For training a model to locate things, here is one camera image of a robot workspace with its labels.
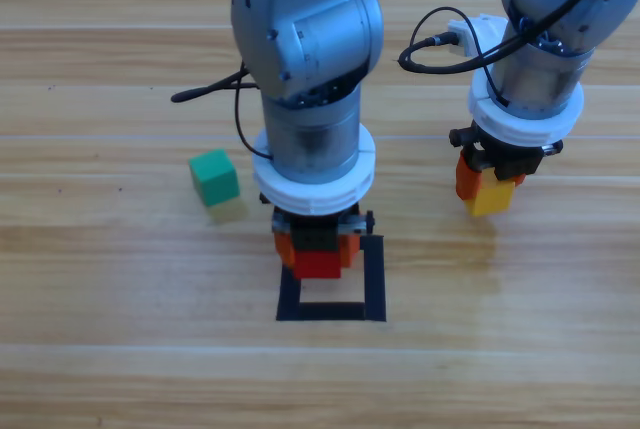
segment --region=white connector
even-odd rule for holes
[[[509,23],[504,17],[490,16],[488,14],[480,14],[478,17],[469,18],[469,20],[478,35],[482,52],[486,52],[502,42]],[[460,43],[457,46],[449,46],[452,53],[464,57],[479,56],[473,41],[473,34],[465,21],[449,21],[449,31],[455,32],[460,39]]]

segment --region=cable connector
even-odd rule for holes
[[[478,41],[482,52],[502,42],[509,21],[504,17],[480,14],[469,19],[478,34]],[[471,29],[465,21],[449,21],[449,31],[454,32],[459,39],[458,44],[451,46],[451,52],[463,57],[478,57],[478,49],[473,40]]]
[[[455,32],[449,31],[438,34],[437,36],[433,36],[433,42],[434,46],[457,46],[458,44],[460,44],[460,38]]]

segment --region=black frame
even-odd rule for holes
[[[302,284],[282,266],[277,321],[387,321],[384,238],[360,237],[364,253],[364,302],[300,302]]]

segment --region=wood grain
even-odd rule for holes
[[[231,94],[169,102],[238,65],[229,0],[0,0],[0,428],[640,427],[640,13],[598,51],[563,154],[509,213],[470,219],[447,141],[469,75],[394,59],[428,10],[500,0],[381,3],[378,325],[274,321]],[[261,129],[257,93],[242,119]],[[187,161],[217,147],[242,197],[209,213]],[[303,297],[360,297],[359,267]]]

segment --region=green cube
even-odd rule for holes
[[[238,175],[224,149],[189,161],[193,186],[205,206],[211,207],[240,195]]]

